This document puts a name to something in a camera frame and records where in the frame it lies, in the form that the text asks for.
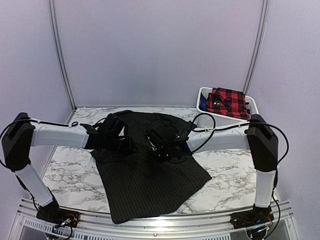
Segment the black pinstriped long sleeve shirt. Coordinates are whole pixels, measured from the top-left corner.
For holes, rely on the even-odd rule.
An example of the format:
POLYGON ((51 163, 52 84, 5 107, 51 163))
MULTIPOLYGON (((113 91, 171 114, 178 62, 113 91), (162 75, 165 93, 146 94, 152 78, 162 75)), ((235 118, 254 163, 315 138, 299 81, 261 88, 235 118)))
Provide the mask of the black pinstriped long sleeve shirt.
POLYGON ((105 149, 91 152, 115 224, 172 213, 211 180, 191 155, 152 165, 155 159, 148 153, 151 148, 145 133, 157 126, 165 126, 174 133, 190 131, 196 127, 191 121, 131 110, 116 112, 114 116, 127 124, 127 134, 138 148, 130 155, 105 149))

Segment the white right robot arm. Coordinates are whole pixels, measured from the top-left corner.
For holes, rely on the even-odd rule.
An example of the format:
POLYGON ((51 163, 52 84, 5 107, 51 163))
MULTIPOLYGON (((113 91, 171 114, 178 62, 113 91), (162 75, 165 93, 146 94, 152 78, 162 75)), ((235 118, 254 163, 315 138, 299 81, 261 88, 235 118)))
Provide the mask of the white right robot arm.
POLYGON ((254 114, 250 120, 211 127, 178 130, 170 124, 160 124, 147 130, 143 138, 149 145, 149 154, 159 161, 182 158, 194 153, 215 150, 249 150, 256 170, 254 208, 247 219, 258 224, 267 216, 278 171, 279 140, 270 124, 254 114))

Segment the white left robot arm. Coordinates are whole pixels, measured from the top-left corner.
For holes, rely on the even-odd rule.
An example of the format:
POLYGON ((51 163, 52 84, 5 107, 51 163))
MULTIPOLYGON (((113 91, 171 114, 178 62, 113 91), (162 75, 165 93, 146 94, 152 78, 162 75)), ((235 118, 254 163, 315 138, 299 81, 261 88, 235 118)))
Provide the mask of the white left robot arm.
POLYGON ((33 119, 19 113, 1 133, 3 166, 13 172, 20 185, 39 204, 38 212, 53 223, 63 219, 63 211, 44 184, 30 160, 30 150, 37 146, 67 146, 85 150, 108 150, 122 156, 137 151, 128 134, 128 125, 113 114, 91 125, 62 124, 33 119))

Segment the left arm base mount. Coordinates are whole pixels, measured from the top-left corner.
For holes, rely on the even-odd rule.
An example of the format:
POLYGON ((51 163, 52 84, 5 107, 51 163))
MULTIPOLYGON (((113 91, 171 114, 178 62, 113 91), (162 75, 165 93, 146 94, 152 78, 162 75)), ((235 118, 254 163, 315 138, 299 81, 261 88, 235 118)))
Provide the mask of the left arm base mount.
POLYGON ((58 227, 68 226, 76 228, 80 213, 78 211, 60 208, 58 203, 51 202, 46 206, 39 206, 36 217, 40 220, 53 223, 58 227))

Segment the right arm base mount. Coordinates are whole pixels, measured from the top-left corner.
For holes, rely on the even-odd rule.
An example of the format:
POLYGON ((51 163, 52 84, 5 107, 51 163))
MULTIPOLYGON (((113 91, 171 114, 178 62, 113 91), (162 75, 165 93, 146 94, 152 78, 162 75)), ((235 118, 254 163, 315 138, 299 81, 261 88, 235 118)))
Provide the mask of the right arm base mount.
POLYGON ((271 224, 274 219, 271 203, 268 205, 254 203, 251 210, 232 213, 229 222, 234 229, 240 229, 266 223, 271 224))

